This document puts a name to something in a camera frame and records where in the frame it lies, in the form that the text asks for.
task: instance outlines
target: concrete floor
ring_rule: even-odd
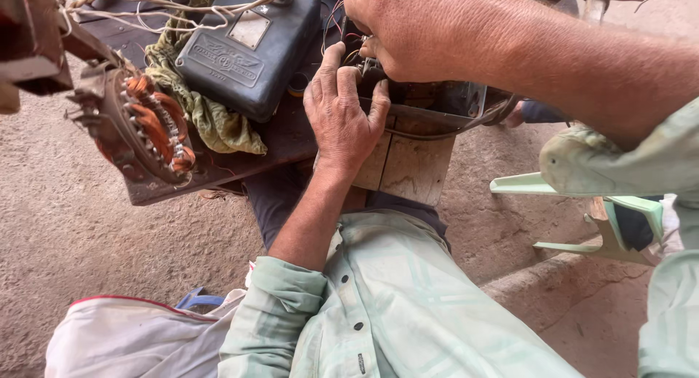
[[[697,1],[651,0],[635,15],[635,5],[613,4],[607,21],[696,39]],[[76,76],[80,65],[71,64]],[[62,96],[29,95],[22,104],[20,114],[0,118],[0,338],[6,344],[0,376],[40,376],[52,330],[78,298],[114,293],[175,304],[197,286],[222,295],[242,285],[248,260],[263,251],[244,199],[209,201],[194,194],[131,206],[119,172],[87,134],[63,119],[74,105]],[[613,360],[617,352],[633,364],[648,274],[588,258],[541,263],[550,255],[531,248],[533,242],[575,242],[594,234],[582,221],[586,201],[494,197],[488,190],[494,177],[537,171],[538,151],[558,129],[479,127],[460,135],[438,209],[450,225],[454,259],[470,278],[487,283],[489,294],[581,372],[602,377],[595,355]],[[541,277],[540,267],[550,274],[549,285],[511,282],[523,273]],[[516,284],[532,286],[507,291]],[[517,302],[513,294],[537,302]],[[627,316],[615,307],[624,295],[631,298],[624,311],[633,311]],[[596,322],[615,319],[624,329],[601,335],[609,328]],[[591,338],[616,342],[602,349],[590,345]],[[633,366],[625,369],[633,374]]]

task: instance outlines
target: light green plastic chair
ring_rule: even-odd
[[[541,177],[540,172],[519,174],[517,176],[496,178],[490,183],[490,191],[494,194],[531,194],[531,195],[559,195]],[[602,235],[602,246],[584,246],[580,244],[561,244],[537,242],[536,248],[548,248],[581,255],[593,255],[608,257],[610,259],[627,260],[643,265],[655,266],[645,256],[633,248],[628,248],[621,238],[619,224],[616,221],[614,204],[623,206],[636,212],[643,213],[653,232],[653,242],[663,238],[663,205],[652,200],[635,196],[603,197],[607,218],[594,218],[585,214],[586,221],[593,221]]]

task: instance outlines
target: black metal box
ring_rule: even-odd
[[[256,0],[215,0],[234,5]],[[320,0],[275,0],[197,29],[175,63],[187,84],[260,123],[267,122],[320,26]],[[207,15],[202,24],[219,25]]]

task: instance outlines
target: metal label plate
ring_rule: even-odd
[[[233,79],[253,87],[264,68],[264,63],[212,36],[202,34],[187,53],[190,60],[209,68],[209,75],[223,82]]]
[[[242,13],[228,35],[248,48],[255,50],[270,23],[271,21],[266,17],[248,10]]]

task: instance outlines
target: light green shirt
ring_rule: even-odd
[[[699,207],[692,204],[699,194],[677,188],[699,185],[699,178],[682,179],[699,172],[697,104],[670,116],[631,153],[587,130],[565,132],[552,140],[553,149],[543,150],[542,174],[556,190],[578,195],[601,187],[607,195],[676,192],[681,221],[699,223],[699,212],[690,209]],[[667,139],[683,141],[678,146]],[[692,161],[683,171],[678,158]],[[653,174],[646,178],[634,168],[649,164]],[[663,166],[671,171],[665,178],[657,174]],[[615,184],[614,177],[624,183]],[[674,184],[665,188],[669,178]],[[339,223],[324,274],[258,258],[221,347],[221,377],[581,377],[481,292],[424,222],[378,210],[345,214]],[[681,232],[699,235],[688,232],[696,230]],[[688,248],[699,246],[687,241]],[[699,375],[698,277],[698,250],[677,253],[655,269],[649,321],[640,332],[639,377]]]

